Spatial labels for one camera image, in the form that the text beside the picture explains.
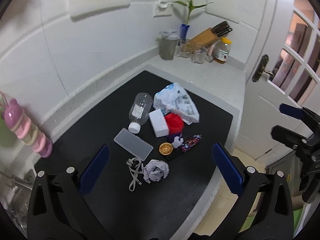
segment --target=silver screw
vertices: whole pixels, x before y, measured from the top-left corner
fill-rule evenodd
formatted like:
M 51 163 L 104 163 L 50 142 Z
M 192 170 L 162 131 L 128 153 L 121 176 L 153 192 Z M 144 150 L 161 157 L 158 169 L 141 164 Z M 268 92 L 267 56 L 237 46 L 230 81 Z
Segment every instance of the silver screw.
M 282 178 L 284 176 L 284 173 L 282 171 L 277 171 L 277 175 Z
M 69 167 L 67 168 L 67 173 L 71 174 L 75 171 L 76 169 L 74 167 Z
M 44 171 L 39 171 L 38 172 L 38 177 L 42 177 L 44 175 Z
M 252 166 L 249 166 L 249 167 L 247 168 L 247 171 L 248 171 L 249 173 L 255 173 L 255 172 L 256 172 L 256 169 L 255 169 L 254 167 L 252 167 Z

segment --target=pink stacked container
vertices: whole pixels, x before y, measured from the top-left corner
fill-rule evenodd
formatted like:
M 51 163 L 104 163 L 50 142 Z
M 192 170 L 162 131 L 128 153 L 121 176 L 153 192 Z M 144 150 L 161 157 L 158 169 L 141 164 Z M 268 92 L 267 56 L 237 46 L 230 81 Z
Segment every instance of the pink stacked container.
M 49 157 L 53 147 L 52 141 L 32 123 L 16 99 L 10 100 L 8 104 L 4 94 L 1 92 L 0 94 L 6 104 L 1 105 L 4 108 L 4 111 L 1 113 L 1 118 L 4 119 L 7 127 L 14 132 L 19 139 L 23 140 L 27 146 L 32 147 L 35 152 L 39 153 L 42 158 Z

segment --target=white speckled countertop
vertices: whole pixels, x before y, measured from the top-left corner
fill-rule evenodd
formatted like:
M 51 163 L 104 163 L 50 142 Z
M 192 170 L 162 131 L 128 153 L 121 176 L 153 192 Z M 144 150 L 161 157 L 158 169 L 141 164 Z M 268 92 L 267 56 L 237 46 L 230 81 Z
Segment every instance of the white speckled countertop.
M 152 48 L 92 79 L 53 109 L 42 123 L 41 130 L 53 142 L 57 141 L 74 123 L 109 94 L 143 70 L 148 70 L 172 82 L 180 80 L 181 85 L 189 91 L 231 113 L 234 119 L 226 148 L 232 152 L 243 110 L 245 73 L 231 65 L 222 65 L 215 61 L 199 65 L 194 64 L 190 58 L 175 57 L 173 61 L 164 61 L 157 55 L 158 48 Z M 39 154 L 25 145 L 21 145 L 15 155 L 16 158 L 7 172 L 21 178 L 30 169 L 34 170 L 34 164 L 40 158 Z M 205 192 L 171 240 L 188 239 L 214 200 L 220 187 L 220 178 L 221 174 L 216 169 Z M 11 190 L 4 183 L 5 180 L 0 181 L 0 197 L 10 203 L 13 194 L 8 192 Z

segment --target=door handle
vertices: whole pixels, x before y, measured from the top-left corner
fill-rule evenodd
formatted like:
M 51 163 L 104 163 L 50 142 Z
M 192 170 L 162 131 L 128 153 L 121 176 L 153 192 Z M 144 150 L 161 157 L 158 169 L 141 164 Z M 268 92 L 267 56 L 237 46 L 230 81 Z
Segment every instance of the door handle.
M 268 62 L 269 62 L 269 56 L 267 54 L 263 55 L 259 63 L 259 66 L 252 77 L 253 82 L 257 82 L 263 72 L 269 74 L 272 77 L 275 77 L 275 75 L 271 71 L 265 70 Z

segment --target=plastic bag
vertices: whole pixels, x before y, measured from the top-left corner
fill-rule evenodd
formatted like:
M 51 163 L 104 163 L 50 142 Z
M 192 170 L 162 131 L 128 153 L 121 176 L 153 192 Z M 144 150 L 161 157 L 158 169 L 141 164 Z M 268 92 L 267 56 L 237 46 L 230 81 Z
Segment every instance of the plastic bag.
M 178 83 L 171 84 L 156 93 L 154 109 L 161 109 L 163 114 L 177 114 L 186 124 L 199 122 L 199 112 L 191 97 Z

